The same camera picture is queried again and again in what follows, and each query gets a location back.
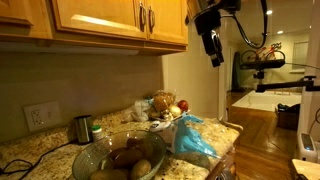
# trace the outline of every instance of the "ceiling light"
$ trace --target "ceiling light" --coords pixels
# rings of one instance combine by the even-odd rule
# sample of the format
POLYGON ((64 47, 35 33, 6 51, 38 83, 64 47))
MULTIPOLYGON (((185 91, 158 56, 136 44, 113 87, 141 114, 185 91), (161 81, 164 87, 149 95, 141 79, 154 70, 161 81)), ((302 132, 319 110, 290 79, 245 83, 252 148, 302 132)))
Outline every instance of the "ceiling light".
POLYGON ((267 11, 267 15, 270 15, 270 14, 272 14, 272 10, 267 11))

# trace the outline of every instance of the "cabinet door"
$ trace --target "cabinet door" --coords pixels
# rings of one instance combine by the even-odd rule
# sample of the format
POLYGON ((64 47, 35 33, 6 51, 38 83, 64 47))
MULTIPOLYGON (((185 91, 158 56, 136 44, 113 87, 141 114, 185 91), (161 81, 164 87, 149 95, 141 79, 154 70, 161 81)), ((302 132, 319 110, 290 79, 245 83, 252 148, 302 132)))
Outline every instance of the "cabinet door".
POLYGON ((187 44, 185 0, 148 0, 149 39, 187 44))
POLYGON ((0 0, 0 35, 47 38, 40 0, 0 0))
POLYGON ((62 31, 146 39, 146 13, 138 0, 52 0, 62 31))

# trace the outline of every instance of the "robotic arm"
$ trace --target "robotic arm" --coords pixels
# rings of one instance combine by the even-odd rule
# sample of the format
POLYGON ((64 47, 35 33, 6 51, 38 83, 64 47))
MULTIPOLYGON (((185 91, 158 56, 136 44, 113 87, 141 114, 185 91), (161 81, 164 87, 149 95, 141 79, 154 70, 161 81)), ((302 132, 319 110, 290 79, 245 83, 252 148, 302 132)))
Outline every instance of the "robotic arm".
POLYGON ((224 62, 222 46, 219 35, 216 32, 221 26, 220 20, 223 17, 219 12, 221 9, 230 13, 230 16, 225 17, 232 17, 236 21, 243 39, 249 46, 256 49, 263 47, 267 36, 266 0, 261 0, 262 11, 264 13, 264 33, 262 34, 263 41, 259 46, 248 40, 235 16, 236 11, 240 11, 241 0, 187 0, 187 6, 188 16, 186 24, 189 24, 190 20, 194 21, 198 35, 202 37, 205 51, 210 57, 213 67, 220 66, 220 63, 224 62))

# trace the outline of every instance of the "wall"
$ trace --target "wall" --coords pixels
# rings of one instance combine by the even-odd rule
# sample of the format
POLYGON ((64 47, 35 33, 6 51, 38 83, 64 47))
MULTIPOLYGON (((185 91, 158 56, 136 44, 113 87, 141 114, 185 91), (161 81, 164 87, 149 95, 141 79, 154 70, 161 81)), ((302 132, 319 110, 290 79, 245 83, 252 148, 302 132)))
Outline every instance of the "wall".
MULTIPOLYGON (((306 42, 309 40, 309 32, 306 33, 295 33, 287 35, 277 35, 273 37, 268 37, 265 47, 270 47, 273 43, 281 42, 281 51, 286 56, 286 63, 292 63, 293 57, 293 46, 294 43, 306 42)), ((244 43, 239 44, 239 52, 242 54, 244 51, 249 50, 247 45, 244 43)), ((288 82, 297 81, 304 76, 303 73, 290 73, 292 70, 292 65, 285 64, 281 68, 265 69, 265 78, 262 80, 263 83, 278 83, 278 82, 288 82)), ((253 88, 254 83, 258 83, 257 79, 253 78, 255 70, 242 70, 240 71, 240 84, 244 87, 253 88)))
MULTIPOLYGON (((320 68, 320 1, 314 1, 312 10, 312 28, 307 54, 309 66, 320 68)), ((306 68, 306 75, 316 75, 316 85, 320 85, 320 71, 314 68, 306 68)), ((315 122, 317 110, 320 108, 320 92, 303 92, 302 106, 300 110, 298 132, 310 133, 314 140, 320 142, 320 124, 315 122)))
POLYGON ((31 134, 23 106, 58 101, 63 124, 131 106, 175 89, 195 115, 218 115, 218 69, 189 27, 186 53, 163 57, 0 52, 0 142, 31 134))

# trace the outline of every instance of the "cabinet handle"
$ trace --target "cabinet handle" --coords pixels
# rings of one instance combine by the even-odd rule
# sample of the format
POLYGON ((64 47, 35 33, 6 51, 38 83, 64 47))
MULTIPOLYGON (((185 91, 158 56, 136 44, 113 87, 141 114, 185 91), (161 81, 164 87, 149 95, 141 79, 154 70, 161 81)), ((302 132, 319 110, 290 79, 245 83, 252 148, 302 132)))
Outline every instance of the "cabinet handle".
POLYGON ((143 6, 143 3, 140 1, 140 20, 141 20, 141 29, 143 31, 144 26, 146 25, 146 8, 143 6))
POLYGON ((156 19, 154 15, 154 11, 151 6, 149 6, 149 21, 150 21, 150 32, 153 32, 153 27, 156 25, 156 19))

